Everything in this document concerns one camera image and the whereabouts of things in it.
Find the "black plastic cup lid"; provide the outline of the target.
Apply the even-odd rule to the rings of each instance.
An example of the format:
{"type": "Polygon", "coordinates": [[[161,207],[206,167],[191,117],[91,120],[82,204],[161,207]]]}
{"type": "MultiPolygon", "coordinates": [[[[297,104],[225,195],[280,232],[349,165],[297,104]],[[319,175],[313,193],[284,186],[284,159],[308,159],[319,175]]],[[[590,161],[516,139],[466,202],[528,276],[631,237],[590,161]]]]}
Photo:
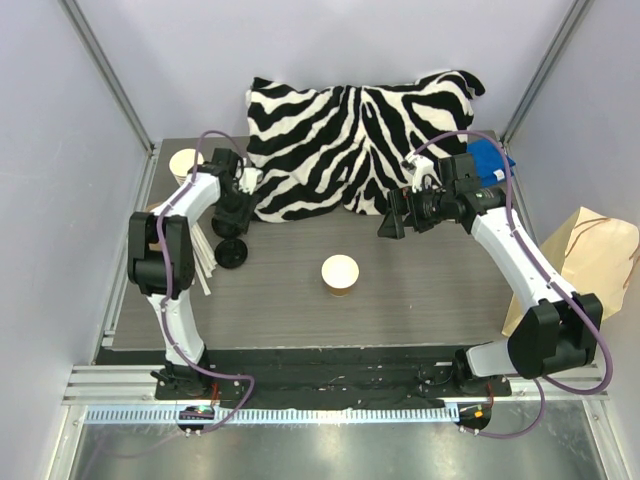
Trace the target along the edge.
{"type": "Polygon", "coordinates": [[[216,263],[225,269],[236,269],[244,264],[248,257],[246,243],[239,239],[225,239],[214,250],[216,263]]]}

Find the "single brown paper cup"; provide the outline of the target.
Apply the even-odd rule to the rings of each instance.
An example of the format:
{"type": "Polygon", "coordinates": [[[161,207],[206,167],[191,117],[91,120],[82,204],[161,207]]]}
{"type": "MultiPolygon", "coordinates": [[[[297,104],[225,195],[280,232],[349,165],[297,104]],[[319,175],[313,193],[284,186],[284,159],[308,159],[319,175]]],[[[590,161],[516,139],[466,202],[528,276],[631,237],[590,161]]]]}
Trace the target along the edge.
{"type": "Polygon", "coordinates": [[[346,296],[359,279],[359,266],[348,255],[332,255],[321,266],[321,278],[330,294],[346,296]]]}

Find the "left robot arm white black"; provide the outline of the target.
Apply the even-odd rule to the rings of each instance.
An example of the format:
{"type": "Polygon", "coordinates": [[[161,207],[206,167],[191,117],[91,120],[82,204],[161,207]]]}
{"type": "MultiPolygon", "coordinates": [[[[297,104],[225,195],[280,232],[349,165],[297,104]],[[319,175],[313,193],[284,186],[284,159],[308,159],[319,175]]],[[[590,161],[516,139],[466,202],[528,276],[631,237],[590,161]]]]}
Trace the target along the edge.
{"type": "Polygon", "coordinates": [[[152,306],[165,343],[164,367],[154,371],[159,399],[208,395],[214,376],[191,305],[195,277],[192,229],[207,209],[244,233],[257,204],[262,171],[230,149],[205,161],[195,149],[178,152],[184,179],[162,203],[130,216],[127,275],[152,306]]]}

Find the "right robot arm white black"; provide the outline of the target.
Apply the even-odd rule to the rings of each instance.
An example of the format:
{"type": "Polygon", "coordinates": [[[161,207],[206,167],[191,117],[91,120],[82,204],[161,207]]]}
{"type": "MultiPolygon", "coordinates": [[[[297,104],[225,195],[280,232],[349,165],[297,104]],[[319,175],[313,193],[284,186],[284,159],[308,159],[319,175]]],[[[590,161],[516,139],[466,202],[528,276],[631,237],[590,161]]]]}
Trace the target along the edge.
{"type": "Polygon", "coordinates": [[[389,193],[378,236],[401,239],[407,228],[423,233],[445,221],[461,225],[498,266],[523,311],[506,339],[457,354],[451,371],[455,389],[472,395],[489,377],[537,379],[591,364],[603,315],[600,300],[578,293],[550,265],[508,206],[506,192],[483,186],[472,156],[431,161],[411,153],[402,166],[412,183],[389,193]]]}

